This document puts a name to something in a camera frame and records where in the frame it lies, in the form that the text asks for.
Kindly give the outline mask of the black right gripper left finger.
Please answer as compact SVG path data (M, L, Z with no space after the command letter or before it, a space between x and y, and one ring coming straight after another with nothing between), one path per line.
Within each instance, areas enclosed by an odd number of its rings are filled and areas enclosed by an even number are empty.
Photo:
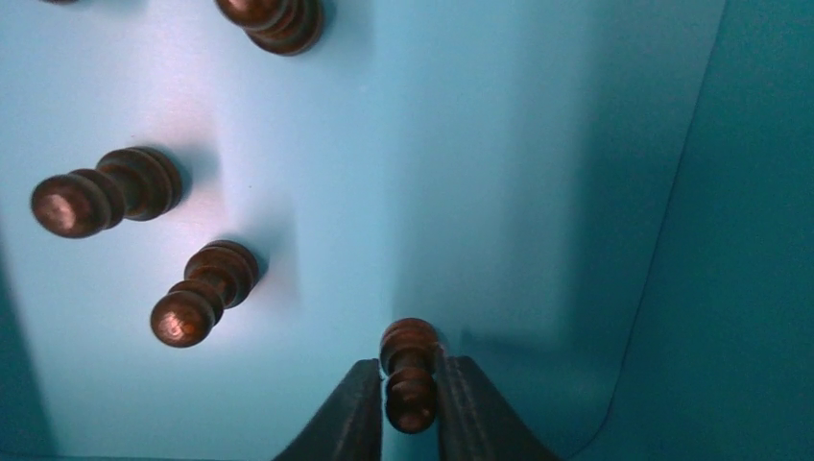
M275 461L379 461L382 379L376 359L354 363Z

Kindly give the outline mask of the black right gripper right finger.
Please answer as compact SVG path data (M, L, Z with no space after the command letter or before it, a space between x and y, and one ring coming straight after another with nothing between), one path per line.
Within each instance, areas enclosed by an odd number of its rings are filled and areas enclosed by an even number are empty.
M442 460L557 460L482 368L435 350L436 420Z

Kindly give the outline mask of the dark chess piece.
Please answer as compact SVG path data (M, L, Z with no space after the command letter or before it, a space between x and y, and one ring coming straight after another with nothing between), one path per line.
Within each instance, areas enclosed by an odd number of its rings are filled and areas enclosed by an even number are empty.
M215 5L252 43L278 56L308 51L323 32L319 0L216 0Z
M179 168L146 146L106 153L93 168L49 177L33 190L30 209L39 224L63 238L87 238L124 220L150 221L182 198Z
M385 414L402 433L421 433L435 421L438 346L437 332L422 319L400 319L383 332L379 361L386 376Z
M151 330L166 346L196 346L259 280L258 261L248 248L232 240L211 241L189 258L183 280L157 301L150 315Z

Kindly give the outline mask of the teal plastic tray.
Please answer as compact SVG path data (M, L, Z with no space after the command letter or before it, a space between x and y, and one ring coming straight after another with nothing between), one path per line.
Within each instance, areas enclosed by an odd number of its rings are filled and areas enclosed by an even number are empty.
M270 460L392 321L567 460L813 456L809 1L327 1L292 58L211 1L1 5L1 456ZM159 150L81 239L43 180ZM215 240L260 280L153 307Z

